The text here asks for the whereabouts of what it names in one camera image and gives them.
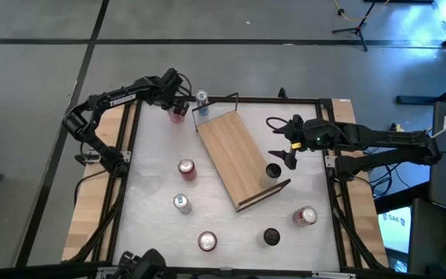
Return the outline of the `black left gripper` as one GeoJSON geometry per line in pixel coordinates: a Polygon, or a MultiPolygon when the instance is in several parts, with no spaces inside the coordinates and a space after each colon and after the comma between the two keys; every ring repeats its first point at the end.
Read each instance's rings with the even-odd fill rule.
{"type": "MultiPolygon", "coordinates": [[[[169,115],[176,115],[178,113],[178,104],[176,102],[176,95],[188,96],[188,89],[183,84],[183,75],[174,68],[169,68],[166,73],[156,79],[156,85],[159,87],[155,90],[153,104],[168,109],[169,115]]],[[[185,116],[187,114],[190,104],[186,101],[179,103],[179,114],[185,116]]]]}

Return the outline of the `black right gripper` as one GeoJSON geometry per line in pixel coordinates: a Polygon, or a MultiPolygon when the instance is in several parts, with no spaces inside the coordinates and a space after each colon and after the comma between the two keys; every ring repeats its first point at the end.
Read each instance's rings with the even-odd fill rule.
{"type": "Polygon", "coordinates": [[[291,151],[270,150],[269,154],[279,157],[289,170],[297,167],[296,151],[334,149],[341,136],[341,130],[323,119],[304,121],[299,115],[293,115],[290,124],[273,129],[275,134],[291,133],[291,151]]]}

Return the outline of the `red Coca-Cola can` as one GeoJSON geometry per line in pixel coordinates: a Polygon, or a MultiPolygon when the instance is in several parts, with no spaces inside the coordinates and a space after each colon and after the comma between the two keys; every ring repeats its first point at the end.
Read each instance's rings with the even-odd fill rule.
{"type": "Polygon", "coordinates": [[[292,221],[296,226],[310,226],[317,222],[317,211],[312,206],[304,206],[292,214],[292,221]]]}
{"type": "Polygon", "coordinates": [[[169,115],[170,121],[173,123],[182,123],[185,120],[185,116],[181,116],[179,114],[179,107],[178,107],[178,113],[176,115],[169,115]]]}

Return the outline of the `blue silver Red Bull can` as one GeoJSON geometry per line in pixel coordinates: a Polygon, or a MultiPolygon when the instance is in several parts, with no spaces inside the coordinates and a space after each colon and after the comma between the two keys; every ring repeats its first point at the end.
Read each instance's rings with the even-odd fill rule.
{"type": "Polygon", "coordinates": [[[197,103],[197,113],[199,115],[207,115],[209,113],[207,103],[208,103],[208,93],[204,90],[199,90],[195,95],[197,103]]]}
{"type": "Polygon", "coordinates": [[[173,205],[182,214],[189,214],[192,211],[192,204],[184,194],[175,195],[173,198],[173,205]]]}

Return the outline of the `red Coke Zero can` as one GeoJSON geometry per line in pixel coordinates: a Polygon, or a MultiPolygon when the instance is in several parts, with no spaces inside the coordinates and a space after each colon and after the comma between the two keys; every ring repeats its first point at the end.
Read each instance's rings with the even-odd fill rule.
{"type": "Polygon", "coordinates": [[[217,246],[218,238],[213,232],[204,231],[199,235],[197,244],[204,252],[210,252],[217,246]]]}
{"type": "Polygon", "coordinates": [[[192,159],[185,158],[179,161],[177,169],[185,181],[192,181],[197,176],[195,162],[192,159]]]}

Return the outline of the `white screen with lettering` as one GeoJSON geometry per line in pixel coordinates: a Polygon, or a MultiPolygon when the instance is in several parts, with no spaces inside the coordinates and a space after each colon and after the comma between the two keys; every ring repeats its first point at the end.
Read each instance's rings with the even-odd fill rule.
{"type": "Polygon", "coordinates": [[[378,214],[384,247],[401,253],[409,252],[411,207],[403,207],[378,214]]]}

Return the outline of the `black table frame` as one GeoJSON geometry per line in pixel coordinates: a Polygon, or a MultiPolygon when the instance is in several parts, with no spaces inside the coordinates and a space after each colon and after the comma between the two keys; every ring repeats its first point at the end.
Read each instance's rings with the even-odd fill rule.
{"type": "MultiPolygon", "coordinates": [[[[268,115],[285,116],[290,110],[313,118],[320,109],[315,100],[268,98],[262,103],[218,102],[208,115],[215,117],[238,109],[259,149],[283,149],[286,144],[271,133],[268,115]]],[[[305,153],[302,164],[287,171],[291,182],[280,192],[236,212],[232,200],[194,128],[191,110],[182,123],[169,122],[152,106],[133,105],[127,110],[125,144],[132,149],[131,168],[124,179],[111,179],[100,164],[85,167],[63,258],[70,259],[98,227],[106,195],[116,195],[125,185],[125,201],[116,221],[107,228],[95,256],[117,260],[124,251],[144,253],[158,250],[171,267],[186,272],[268,270],[277,272],[337,271],[352,264],[346,231],[332,215],[329,190],[320,152],[305,153]],[[197,176],[185,181],[177,165],[189,158],[197,176]],[[175,195],[184,194],[192,204],[189,214],[173,205],[175,195]],[[317,211],[317,222],[296,226],[292,214],[304,206],[317,211]],[[261,247],[257,234],[274,228],[281,239],[276,246],[261,247]],[[204,252],[197,244],[204,231],[218,238],[214,250],[204,252]]]]}

